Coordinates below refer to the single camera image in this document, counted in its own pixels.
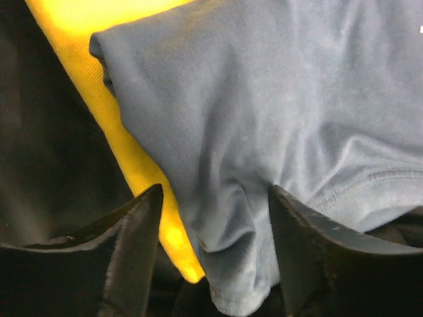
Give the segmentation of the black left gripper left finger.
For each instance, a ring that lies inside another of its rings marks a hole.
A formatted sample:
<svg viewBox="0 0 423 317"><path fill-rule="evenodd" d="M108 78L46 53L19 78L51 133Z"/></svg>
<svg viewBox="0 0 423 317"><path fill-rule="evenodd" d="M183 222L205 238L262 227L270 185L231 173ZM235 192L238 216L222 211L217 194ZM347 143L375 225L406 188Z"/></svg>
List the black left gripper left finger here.
<svg viewBox="0 0 423 317"><path fill-rule="evenodd" d="M163 189L50 244L1 246L2 316L144 316Z"/></svg>

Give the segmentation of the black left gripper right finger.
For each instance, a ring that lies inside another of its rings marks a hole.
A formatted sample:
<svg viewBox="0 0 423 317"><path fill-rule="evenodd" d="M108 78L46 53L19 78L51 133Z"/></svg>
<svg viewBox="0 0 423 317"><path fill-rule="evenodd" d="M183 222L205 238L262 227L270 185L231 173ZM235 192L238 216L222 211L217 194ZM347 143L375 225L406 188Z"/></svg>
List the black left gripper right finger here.
<svg viewBox="0 0 423 317"><path fill-rule="evenodd" d="M356 232L268 190L286 316L421 316L422 250Z"/></svg>

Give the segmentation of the grey-blue t-shirt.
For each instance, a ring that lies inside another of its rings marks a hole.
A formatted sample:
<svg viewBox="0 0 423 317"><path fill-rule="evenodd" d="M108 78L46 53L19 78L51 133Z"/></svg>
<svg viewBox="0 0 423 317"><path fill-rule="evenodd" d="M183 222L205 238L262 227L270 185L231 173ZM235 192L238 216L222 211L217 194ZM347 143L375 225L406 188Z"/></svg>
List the grey-blue t-shirt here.
<svg viewBox="0 0 423 317"><path fill-rule="evenodd" d="M217 309L279 281L268 186L360 232L422 204L421 1L193 1L97 32Z"/></svg>

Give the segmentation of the yellow garment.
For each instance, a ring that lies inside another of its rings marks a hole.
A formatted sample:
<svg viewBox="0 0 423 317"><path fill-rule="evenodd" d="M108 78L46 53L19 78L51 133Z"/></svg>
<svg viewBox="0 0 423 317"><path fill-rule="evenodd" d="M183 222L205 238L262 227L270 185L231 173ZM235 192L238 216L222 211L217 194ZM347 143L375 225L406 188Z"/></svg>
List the yellow garment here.
<svg viewBox="0 0 423 317"><path fill-rule="evenodd" d="M105 134L134 194L153 184L164 188L159 240L171 262L189 283L205 275L178 213L169 182L160 168L124 129L118 103L103 83L100 62L89 53L91 34L182 4L182 1L26 0L38 26Z"/></svg>

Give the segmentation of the pale yellow open suitcase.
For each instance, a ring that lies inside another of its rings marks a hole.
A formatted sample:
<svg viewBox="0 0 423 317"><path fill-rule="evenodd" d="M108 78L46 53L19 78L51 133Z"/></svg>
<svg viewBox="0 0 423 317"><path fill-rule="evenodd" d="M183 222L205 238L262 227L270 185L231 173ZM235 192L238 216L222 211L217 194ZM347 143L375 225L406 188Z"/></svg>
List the pale yellow open suitcase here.
<svg viewBox="0 0 423 317"><path fill-rule="evenodd" d="M53 243L138 196L25 2L2 1L1 246ZM157 244L144 316L171 316L180 282Z"/></svg>

